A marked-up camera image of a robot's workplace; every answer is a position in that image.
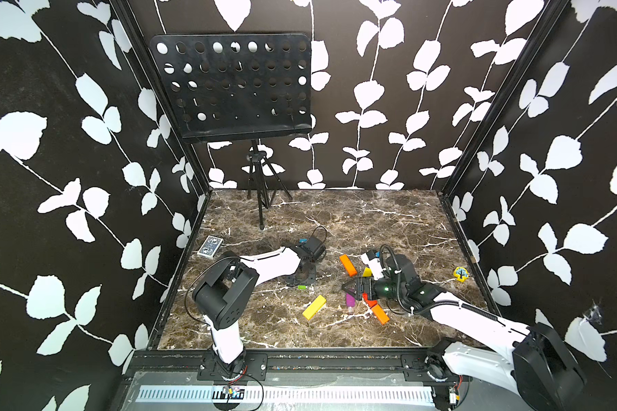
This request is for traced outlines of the long yellow block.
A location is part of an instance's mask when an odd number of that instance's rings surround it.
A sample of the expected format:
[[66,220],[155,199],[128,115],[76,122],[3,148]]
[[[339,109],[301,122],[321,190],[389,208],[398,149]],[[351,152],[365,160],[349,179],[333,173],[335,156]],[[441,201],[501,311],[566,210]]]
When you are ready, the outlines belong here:
[[315,315],[327,304],[327,299],[324,296],[317,296],[312,303],[303,311],[303,317],[306,320],[311,320]]

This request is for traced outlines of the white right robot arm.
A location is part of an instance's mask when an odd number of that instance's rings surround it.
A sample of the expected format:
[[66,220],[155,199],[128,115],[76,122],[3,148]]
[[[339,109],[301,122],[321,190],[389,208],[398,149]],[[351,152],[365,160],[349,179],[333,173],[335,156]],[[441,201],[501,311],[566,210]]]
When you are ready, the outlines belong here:
[[396,301],[408,316],[421,317],[461,332],[479,347],[443,339],[425,351],[407,370],[437,384],[437,409],[461,404],[459,386],[476,378],[521,397],[534,410],[566,410],[584,390],[586,376],[560,335],[549,325],[506,320],[426,282],[408,258],[388,246],[361,257],[370,270],[358,274],[351,260],[340,256],[350,281],[342,290],[363,301],[380,323],[389,321],[380,301]]

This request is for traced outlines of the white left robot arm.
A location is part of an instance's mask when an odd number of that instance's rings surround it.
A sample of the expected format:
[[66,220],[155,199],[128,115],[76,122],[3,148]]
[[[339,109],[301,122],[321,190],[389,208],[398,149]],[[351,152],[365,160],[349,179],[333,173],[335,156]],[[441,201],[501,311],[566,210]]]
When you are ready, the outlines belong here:
[[211,332],[211,354],[224,381],[236,382],[247,373],[238,321],[255,287],[280,278],[290,287],[313,284],[325,252],[326,242],[316,236],[258,255],[226,252],[198,277],[192,301]]

